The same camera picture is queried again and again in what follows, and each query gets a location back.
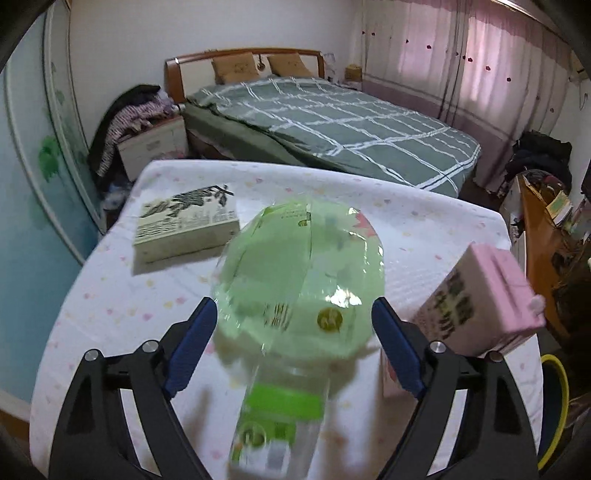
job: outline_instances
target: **white tablecloth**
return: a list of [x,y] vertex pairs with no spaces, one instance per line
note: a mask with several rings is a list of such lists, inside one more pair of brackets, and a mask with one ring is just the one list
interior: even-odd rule
[[[509,248],[498,213],[443,195],[385,181],[329,171],[223,161],[156,161],[144,170],[120,220],[100,242],[68,294],[51,332],[31,406],[33,462],[47,472],[51,440],[63,398],[84,352],[105,356],[132,352],[186,320],[210,291],[216,258],[197,253],[134,265],[132,241],[140,206],[156,197],[212,184],[236,193],[241,225],[274,201],[298,193],[359,208],[384,246],[386,297],[408,318],[431,294],[470,242]],[[542,416],[542,373],[537,339],[508,356],[530,416],[536,445]],[[358,360],[334,395],[309,478],[371,479],[398,443],[415,406],[410,396],[384,400],[377,348]],[[227,478],[227,457],[245,384],[225,367],[211,342],[186,390],[173,406],[205,467],[215,480]],[[431,471],[447,465],[462,415],[462,393],[450,416]],[[128,423],[142,465],[155,469],[131,395],[124,396]]]

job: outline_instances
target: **green plaid bedspread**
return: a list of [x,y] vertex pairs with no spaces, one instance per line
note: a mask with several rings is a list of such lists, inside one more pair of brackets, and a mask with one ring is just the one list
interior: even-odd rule
[[421,113],[311,78],[214,85],[192,104],[272,136],[321,168],[457,197],[480,145]]

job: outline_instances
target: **round green package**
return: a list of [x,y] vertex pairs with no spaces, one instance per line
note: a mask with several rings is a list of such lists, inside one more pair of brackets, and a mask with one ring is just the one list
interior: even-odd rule
[[267,207],[228,243],[217,266],[219,329],[258,353],[351,357],[373,332],[383,253],[355,208],[308,199]]

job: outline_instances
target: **blue gripper pad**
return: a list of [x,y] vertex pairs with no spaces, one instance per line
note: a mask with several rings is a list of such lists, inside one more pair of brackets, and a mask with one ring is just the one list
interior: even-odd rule
[[164,389],[170,398],[187,388],[189,380],[199,363],[199,359],[212,336],[217,323],[217,306],[212,299],[207,299],[205,305],[193,312],[189,321],[193,324],[180,341],[168,362],[168,377]]
[[426,389],[421,379],[421,359],[395,322],[384,301],[377,299],[371,309],[375,333],[378,334],[378,339],[402,388],[412,393],[415,398],[420,398]]

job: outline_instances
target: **barcode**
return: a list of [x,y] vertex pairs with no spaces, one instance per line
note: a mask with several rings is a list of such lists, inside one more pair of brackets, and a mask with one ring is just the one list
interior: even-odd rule
[[272,442],[269,445],[269,454],[267,456],[268,470],[281,470],[285,460],[285,451],[287,444],[284,442]]

